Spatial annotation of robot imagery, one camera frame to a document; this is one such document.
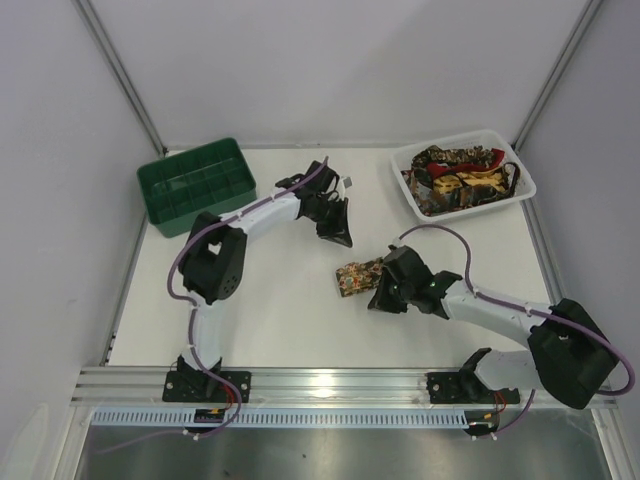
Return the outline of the right frame post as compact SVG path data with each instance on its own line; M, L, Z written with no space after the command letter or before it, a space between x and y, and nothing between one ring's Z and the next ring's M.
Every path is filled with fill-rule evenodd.
M511 144L516 153L519 153L525 145L604 4L603 0L589 0L582 8L578 19L543 82L541 90L522 122L514 142Z

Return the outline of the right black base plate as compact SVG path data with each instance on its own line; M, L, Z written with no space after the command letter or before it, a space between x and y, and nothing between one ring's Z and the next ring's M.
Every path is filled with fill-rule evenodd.
M494 404L505 400L508 405L519 404L517 389L491 390L474 373L468 371L442 371L426 374L427 392L433 404Z

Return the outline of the white plastic basket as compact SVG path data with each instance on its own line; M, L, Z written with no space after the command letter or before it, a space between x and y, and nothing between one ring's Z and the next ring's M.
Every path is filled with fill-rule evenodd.
M477 216L532 198L537 186L493 130L433 138L397 149L391 168L419 221Z

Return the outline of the floral patterned tie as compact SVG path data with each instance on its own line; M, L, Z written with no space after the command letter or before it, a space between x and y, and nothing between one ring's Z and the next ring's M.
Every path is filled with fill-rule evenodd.
M366 262L350 262L335 271L335 279L343 298L375 290L382 277L383 258Z

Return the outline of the green compartment tray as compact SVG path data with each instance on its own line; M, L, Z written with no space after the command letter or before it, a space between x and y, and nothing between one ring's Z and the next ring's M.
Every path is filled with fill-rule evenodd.
M141 166L136 172L148 221L165 238L257 199L257 184L237 141L223 138Z

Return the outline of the frame post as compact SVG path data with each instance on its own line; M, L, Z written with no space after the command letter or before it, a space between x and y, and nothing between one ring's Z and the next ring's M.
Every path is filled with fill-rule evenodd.
M582 8L578 19L543 82L541 90L522 122L514 142L511 144L516 153L519 153L525 145L604 4L603 0L589 0Z
M158 156L164 157L168 152L167 147L161 140L161 136L93 2L72 0L71 3L152 148Z

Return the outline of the pile of ties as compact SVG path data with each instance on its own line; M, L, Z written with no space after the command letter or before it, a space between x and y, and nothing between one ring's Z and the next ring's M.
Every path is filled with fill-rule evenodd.
M513 197L521 168L500 149L431 145L411 159L401 176L420 213L433 217Z

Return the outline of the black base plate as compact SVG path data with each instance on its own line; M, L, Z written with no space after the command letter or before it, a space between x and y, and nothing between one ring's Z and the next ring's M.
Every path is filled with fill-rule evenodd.
M220 375L232 383L241 394L242 402L249 401L252 373L223 370ZM224 387L202 372L169 371L164 382L162 401L168 403L226 403Z
M505 400L508 405L519 404L517 389L491 390L474 373L468 371L442 371L426 374L427 392L433 404L494 404Z

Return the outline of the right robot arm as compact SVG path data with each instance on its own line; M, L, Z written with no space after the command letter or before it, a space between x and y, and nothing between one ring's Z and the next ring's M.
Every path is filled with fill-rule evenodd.
M441 389L446 401L479 403L506 389L547 391L555 400L583 409L599 393L619 358L580 304L564 299L546 307L474 292L459 274L432 272L408 246L391 248L369 309L423 314L473 324L520 345L502 352L485 347L472 354Z

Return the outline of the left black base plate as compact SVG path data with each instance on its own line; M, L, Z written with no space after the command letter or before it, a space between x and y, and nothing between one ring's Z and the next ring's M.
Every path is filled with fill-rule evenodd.
M223 370L220 375L232 383L241 394L242 402L249 401L252 373ZM226 403L224 387L202 372L169 371L164 382L162 401L168 403Z

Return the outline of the aluminium mounting rail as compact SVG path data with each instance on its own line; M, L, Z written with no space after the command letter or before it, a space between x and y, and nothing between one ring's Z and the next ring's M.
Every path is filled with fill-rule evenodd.
M252 408L433 409L426 368L248 368ZM81 370L73 406L161 406L164 367L100 366Z

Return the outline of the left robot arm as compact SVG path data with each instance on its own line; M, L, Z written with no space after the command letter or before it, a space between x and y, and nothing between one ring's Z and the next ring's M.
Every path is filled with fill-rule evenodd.
M326 160L314 161L306 172L280 180L269 195L245 207L220 216L198 215L167 277L169 295L191 306L179 370L189 368L207 381L222 381L224 330L231 323L227 303L241 284L251 242L277 226L307 218L320 239L353 246L346 196L351 185Z

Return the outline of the left frame post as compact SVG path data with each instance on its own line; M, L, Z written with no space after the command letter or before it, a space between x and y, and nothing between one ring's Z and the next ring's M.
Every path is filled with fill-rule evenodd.
M158 156L164 157L168 152L167 147L161 140L161 136L93 2L72 0L71 3L152 148Z

